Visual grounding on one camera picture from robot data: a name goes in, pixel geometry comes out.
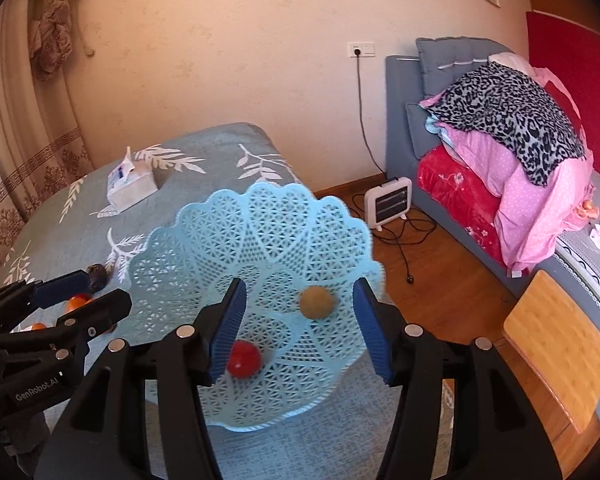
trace metal screw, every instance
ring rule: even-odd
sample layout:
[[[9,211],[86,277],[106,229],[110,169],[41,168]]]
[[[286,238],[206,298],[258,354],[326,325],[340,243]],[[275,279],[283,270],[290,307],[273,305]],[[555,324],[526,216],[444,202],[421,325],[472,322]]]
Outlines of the metal screw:
[[[475,340],[475,345],[480,350],[491,350],[491,348],[493,347],[493,344],[491,343],[491,341],[489,341],[485,337],[479,337],[478,339],[476,339]]]
[[[404,327],[404,333],[411,337],[420,337],[424,333],[424,330],[420,325],[410,324]]]
[[[182,325],[182,326],[179,326],[178,329],[176,330],[176,335],[178,337],[191,337],[195,333],[196,333],[196,329],[193,328],[191,325]]]
[[[125,347],[124,339],[114,339],[111,343],[107,345],[107,348],[111,352],[120,352]]]

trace tissue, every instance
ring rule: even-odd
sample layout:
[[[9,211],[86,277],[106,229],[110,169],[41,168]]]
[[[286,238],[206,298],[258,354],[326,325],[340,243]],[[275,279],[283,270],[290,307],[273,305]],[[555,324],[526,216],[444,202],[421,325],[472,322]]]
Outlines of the tissue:
[[[107,200],[122,213],[156,191],[151,167],[144,160],[133,160],[127,146],[125,158],[107,177]]]

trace light blue plastic basket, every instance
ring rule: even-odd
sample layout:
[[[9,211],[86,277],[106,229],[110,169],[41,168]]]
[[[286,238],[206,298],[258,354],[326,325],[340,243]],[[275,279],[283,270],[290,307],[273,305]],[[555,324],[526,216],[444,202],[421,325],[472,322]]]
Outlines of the light blue plastic basket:
[[[264,365],[246,380],[225,373],[200,388],[200,400],[208,424],[270,426],[325,399],[365,350],[352,286],[365,276],[382,293],[384,270],[371,249],[366,224],[335,197],[316,200],[299,184],[254,184],[244,195],[216,191],[181,209],[175,225],[154,230],[131,261],[134,307],[116,335],[132,344],[160,339],[220,301],[240,277],[248,301],[238,338],[260,348]],[[337,298],[324,320],[299,311],[299,293],[309,285]]]

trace yellow ball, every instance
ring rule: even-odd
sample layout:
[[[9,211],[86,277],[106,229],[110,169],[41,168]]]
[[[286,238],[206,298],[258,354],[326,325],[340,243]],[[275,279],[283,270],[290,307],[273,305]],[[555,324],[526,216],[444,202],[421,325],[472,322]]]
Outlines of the yellow ball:
[[[325,287],[308,286],[300,293],[300,312],[308,319],[327,317],[336,305],[335,298]]]

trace wall outlet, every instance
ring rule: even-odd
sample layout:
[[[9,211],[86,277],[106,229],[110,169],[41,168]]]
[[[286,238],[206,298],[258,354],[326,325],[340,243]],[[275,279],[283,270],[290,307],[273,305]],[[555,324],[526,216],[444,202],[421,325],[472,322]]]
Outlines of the wall outlet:
[[[368,41],[353,41],[347,43],[347,54],[349,57],[356,57],[355,50],[360,49],[360,57],[375,57],[376,45]]]

